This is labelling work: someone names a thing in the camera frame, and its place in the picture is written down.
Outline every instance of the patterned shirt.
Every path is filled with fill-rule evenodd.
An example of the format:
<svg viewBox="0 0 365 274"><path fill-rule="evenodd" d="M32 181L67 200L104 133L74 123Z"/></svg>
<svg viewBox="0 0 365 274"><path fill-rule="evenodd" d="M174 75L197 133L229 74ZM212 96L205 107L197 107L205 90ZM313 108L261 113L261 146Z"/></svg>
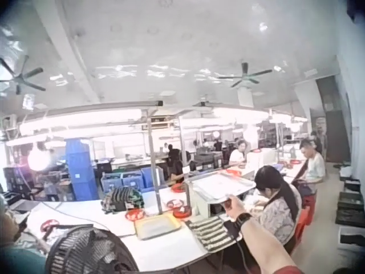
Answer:
<svg viewBox="0 0 365 274"><path fill-rule="evenodd" d="M295 187L290 187L293 190L299 208L295 222L291 218L289 207L283 197L267 205L258 218L259 223L270 231L283 245L293 237L302 208L301 195Z"/></svg>

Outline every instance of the hand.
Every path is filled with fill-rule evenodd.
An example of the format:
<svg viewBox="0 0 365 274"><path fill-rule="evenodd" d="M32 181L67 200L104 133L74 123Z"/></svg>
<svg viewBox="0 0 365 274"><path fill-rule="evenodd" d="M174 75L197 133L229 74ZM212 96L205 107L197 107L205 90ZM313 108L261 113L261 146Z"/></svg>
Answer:
<svg viewBox="0 0 365 274"><path fill-rule="evenodd" d="M236 221L240 214L247 213L247 210L245 209L243 202L240 201L239 198L233 195L229 195L228 197L229 200L224 202L223 207L227 215Z"/></svg>

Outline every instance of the red dish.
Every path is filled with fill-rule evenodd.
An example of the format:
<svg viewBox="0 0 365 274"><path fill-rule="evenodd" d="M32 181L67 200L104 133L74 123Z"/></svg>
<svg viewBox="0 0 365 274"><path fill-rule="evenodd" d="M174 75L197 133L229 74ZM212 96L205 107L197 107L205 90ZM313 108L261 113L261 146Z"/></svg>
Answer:
<svg viewBox="0 0 365 274"><path fill-rule="evenodd" d="M183 193L185 192L185 185L183 183L174 184L171 186L171 191L175 193Z"/></svg>
<svg viewBox="0 0 365 274"><path fill-rule="evenodd" d="M302 161L300 161L300 160L290 160L290 163L291 164L301 164Z"/></svg>
<svg viewBox="0 0 365 274"><path fill-rule="evenodd" d="M40 226L40 231L42 232L46 232L51 226L53 225L59 225L59 222L57 220L48 220L45 221L41 226Z"/></svg>
<svg viewBox="0 0 365 274"><path fill-rule="evenodd" d="M184 201L183 200L178 200L178 199L174 199L174 200L171 200L171 201L168 201L166 203L166 206L169 208L169 209L175 209L175 208L180 208L184 205Z"/></svg>
<svg viewBox="0 0 365 274"><path fill-rule="evenodd" d="M145 212L143 209L132 209L125 214L125 218L129 221L137 221L143 219Z"/></svg>
<svg viewBox="0 0 365 274"><path fill-rule="evenodd" d="M183 207L184 212L181 212L181 207L173 210L172 215L177 219L185 219L192 215L192 208L188 205Z"/></svg>

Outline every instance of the desk fan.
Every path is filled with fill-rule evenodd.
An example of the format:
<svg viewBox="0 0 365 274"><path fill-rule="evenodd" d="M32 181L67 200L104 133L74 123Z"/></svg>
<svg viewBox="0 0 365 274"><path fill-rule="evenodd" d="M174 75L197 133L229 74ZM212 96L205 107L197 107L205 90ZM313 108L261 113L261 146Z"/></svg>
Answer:
<svg viewBox="0 0 365 274"><path fill-rule="evenodd" d="M168 274L174 270L139 272L123 242L110 231L75 227L52 246L46 261L49 274Z"/></svg>

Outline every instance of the white shirt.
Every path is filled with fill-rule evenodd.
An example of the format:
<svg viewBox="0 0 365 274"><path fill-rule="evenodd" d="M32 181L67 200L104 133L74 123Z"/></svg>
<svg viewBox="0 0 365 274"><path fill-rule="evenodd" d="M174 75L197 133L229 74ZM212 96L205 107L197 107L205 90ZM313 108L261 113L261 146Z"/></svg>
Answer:
<svg viewBox="0 0 365 274"><path fill-rule="evenodd" d="M230 162L243 162L245 160L245 156L239 150L234 150L229 156Z"/></svg>
<svg viewBox="0 0 365 274"><path fill-rule="evenodd" d="M313 158L308 159L308 168L305 174L305 180L313 181L323 178L326 175L325 161L320 153L316 152ZM315 191L316 185L308 185L312 191Z"/></svg>

